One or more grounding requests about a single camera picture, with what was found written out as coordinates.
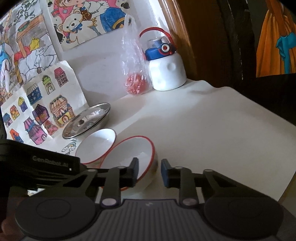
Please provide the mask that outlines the person's left hand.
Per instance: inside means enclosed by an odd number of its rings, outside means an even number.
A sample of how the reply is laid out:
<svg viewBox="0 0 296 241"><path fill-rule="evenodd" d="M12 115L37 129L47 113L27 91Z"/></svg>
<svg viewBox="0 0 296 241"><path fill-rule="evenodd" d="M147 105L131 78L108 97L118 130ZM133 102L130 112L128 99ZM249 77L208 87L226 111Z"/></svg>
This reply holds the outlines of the person's left hand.
<svg viewBox="0 0 296 241"><path fill-rule="evenodd" d="M1 241L19 241L23 238L23 233L15 220L18 204L15 199L8 203L6 219L1 223Z"/></svg>

